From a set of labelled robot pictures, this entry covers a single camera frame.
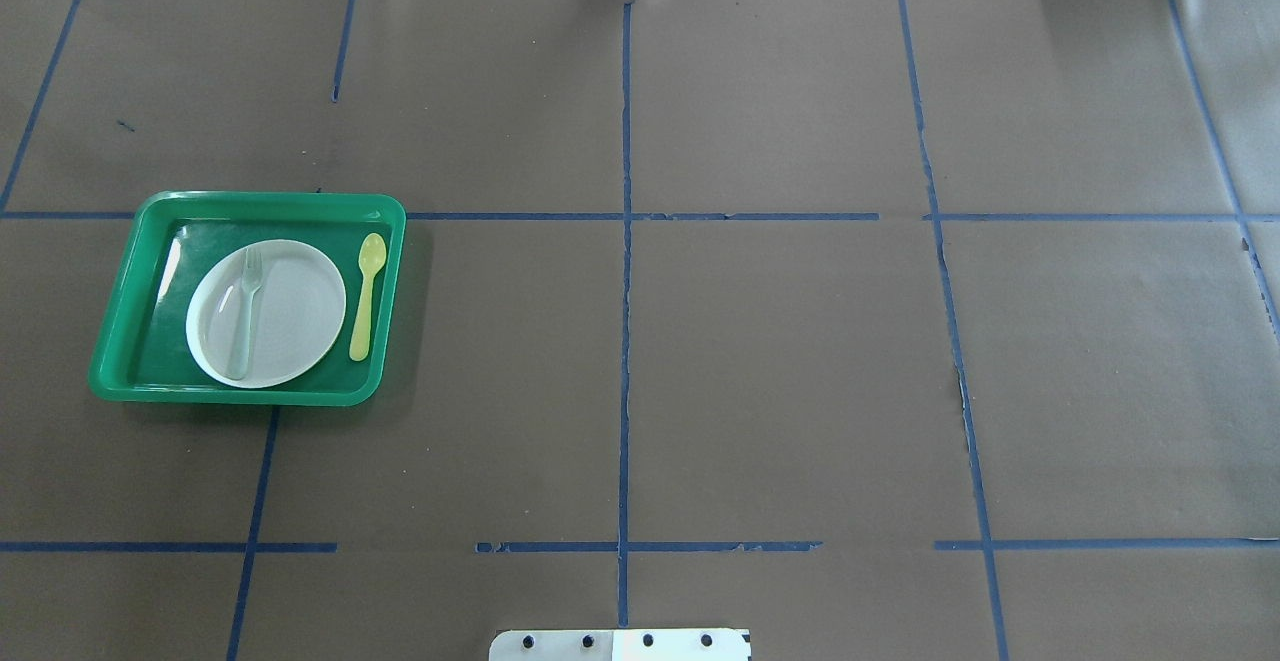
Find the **pale green plastic fork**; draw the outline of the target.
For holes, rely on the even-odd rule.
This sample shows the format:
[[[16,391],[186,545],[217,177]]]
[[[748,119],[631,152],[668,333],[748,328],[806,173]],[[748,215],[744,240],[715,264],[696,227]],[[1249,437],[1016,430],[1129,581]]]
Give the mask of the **pale green plastic fork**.
[[[250,370],[256,327],[255,309],[264,282],[265,261],[262,260],[262,250],[260,246],[252,245],[244,251],[239,278],[239,316],[225,371],[227,377],[232,380],[243,379]]]

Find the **yellow plastic spoon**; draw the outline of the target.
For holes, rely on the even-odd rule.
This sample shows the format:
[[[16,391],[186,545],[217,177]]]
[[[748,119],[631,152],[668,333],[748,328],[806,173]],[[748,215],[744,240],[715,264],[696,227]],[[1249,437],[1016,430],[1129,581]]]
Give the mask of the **yellow plastic spoon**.
[[[348,350],[349,359],[353,363],[361,363],[370,355],[372,343],[374,284],[378,274],[387,265],[387,242],[381,234],[367,234],[360,246],[357,257],[360,291]]]

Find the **white round plate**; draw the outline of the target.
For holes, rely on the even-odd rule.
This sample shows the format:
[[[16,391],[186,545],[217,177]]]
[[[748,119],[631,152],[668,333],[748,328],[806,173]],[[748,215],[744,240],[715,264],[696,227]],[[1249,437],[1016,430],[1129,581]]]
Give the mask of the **white round plate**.
[[[256,302],[253,352],[247,375],[227,377],[241,306],[247,247],[257,245],[265,282]],[[220,259],[195,287],[186,313],[186,342],[197,366],[237,389],[261,389],[302,377],[332,350],[346,320],[346,284],[319,249],[296,240],[264,240]]]

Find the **green plastic tray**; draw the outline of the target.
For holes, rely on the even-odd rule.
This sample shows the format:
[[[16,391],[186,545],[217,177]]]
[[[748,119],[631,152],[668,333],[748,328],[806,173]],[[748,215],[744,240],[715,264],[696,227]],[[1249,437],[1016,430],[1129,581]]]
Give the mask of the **green plastic tray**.
[[[383,193],[174,191],[138,210],[102,320],[88,382],[100,397],[131,402],[349,407],[381,383],[407,215]],[[370,233],[388,259],[374,284],[372,343],[349,359],[360,291],[358,250]],[[344,324],[329,354],[302,377],[237,389],[206,375],[186,342],[195,287],[225,255],[264,240],[296,240],[334,261],[346,284]]]

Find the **white metal base plate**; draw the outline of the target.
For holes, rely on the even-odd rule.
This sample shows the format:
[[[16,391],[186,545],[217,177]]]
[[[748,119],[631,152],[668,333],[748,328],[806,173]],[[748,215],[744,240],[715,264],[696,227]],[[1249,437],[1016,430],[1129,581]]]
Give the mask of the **white metal base plate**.
[[[751,660],[750,632],[733,628],[508,630],[489,660]]]

